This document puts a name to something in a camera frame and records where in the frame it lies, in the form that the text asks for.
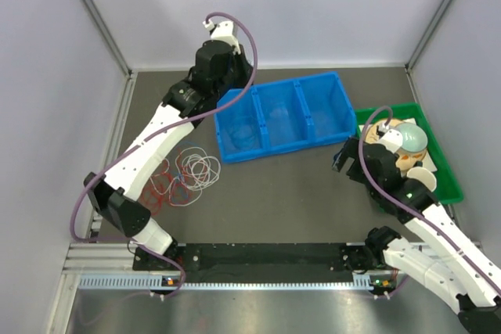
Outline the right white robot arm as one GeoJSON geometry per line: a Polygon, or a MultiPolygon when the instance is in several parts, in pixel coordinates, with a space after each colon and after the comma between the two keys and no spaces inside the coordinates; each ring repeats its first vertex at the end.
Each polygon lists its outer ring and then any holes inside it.
{"type": "Polygon", "coordinates": [[[333,158],[340,171],[348,159],[347,176],[363,184],[372,199],[418,235],[435,253],[429,257],[407,239],[384,226],[365,240],[367,262],[403,271],[446,303],[469,333],[500,331],[500,268],[468,238],[434,194],[437,179],[420,164],[405,174],[396,166],[394,146],[367,144],[350,137],[333,158]]]}

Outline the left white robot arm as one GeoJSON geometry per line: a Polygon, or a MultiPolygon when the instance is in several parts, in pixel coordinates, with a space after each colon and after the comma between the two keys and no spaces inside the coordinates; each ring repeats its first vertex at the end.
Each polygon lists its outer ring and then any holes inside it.
{"type": "Polygon", "coordinates": [[[168,89],[122,160],[84,181],[97,213],[123,236],[150,250],[150,259],[159,268],[175,264],[177,242],[139,203],[143,188],[170,151],[200,124],[201,114],[213,113],[230,89],[251,83],[252,72],[240,43],[204,42],[196,51],[194,66],[168,89]]]}

